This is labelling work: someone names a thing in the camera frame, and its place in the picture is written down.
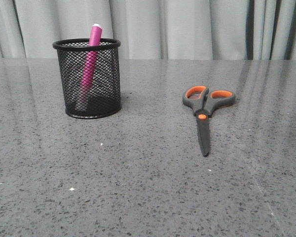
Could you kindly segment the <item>grey orange scissors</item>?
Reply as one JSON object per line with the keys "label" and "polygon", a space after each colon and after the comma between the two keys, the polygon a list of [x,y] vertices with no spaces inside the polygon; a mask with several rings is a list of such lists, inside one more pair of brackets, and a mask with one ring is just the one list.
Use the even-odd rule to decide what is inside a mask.
{"label": "grey orange scissors", "polygon": [[193,86],[184,92],[183,104],[190,107],[196,117],[198,142],[204,157],[210,153],[211,148],[209,118],[217,108],[234,104],[235,98],[235,94],[231,91],[210,91],[204,85]]}

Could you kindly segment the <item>pink pen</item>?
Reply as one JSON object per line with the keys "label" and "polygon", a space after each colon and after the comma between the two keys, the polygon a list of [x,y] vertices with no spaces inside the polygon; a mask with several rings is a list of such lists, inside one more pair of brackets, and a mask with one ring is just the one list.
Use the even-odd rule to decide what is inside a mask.
{"label": "pink pen", "polygon": [[[89,46],[99,46],[102,36],[102,27],[99,24],[94,24],[91,28]],[[86,111],[88,105],[88,98],[92,86],[93,75],[97,61],[97,51],[87,52],[83,75],[80,83],[80,90],[78,93],[75,109],[77,111]]]}

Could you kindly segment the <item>black mesh pen bin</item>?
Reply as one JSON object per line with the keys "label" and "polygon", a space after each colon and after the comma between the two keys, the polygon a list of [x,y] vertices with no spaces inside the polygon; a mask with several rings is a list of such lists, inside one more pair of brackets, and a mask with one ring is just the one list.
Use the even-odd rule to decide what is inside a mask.
{"label": "black mesh pen bin", "polygon": [[77,119],[98,119],[121,109],[120,45],[116,39],[101,39],[97,46],[90,46],[88,39],[53,43],[67,115]]}

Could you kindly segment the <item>grey curtain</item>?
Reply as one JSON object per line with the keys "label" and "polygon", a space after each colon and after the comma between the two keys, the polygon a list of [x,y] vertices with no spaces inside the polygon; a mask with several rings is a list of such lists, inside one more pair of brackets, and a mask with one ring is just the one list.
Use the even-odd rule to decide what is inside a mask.
{"label": "grey curtain", "polygon": [[95,23],[123,59],[296,60],[296,0],[0,0],[0,58],[54,58]]}

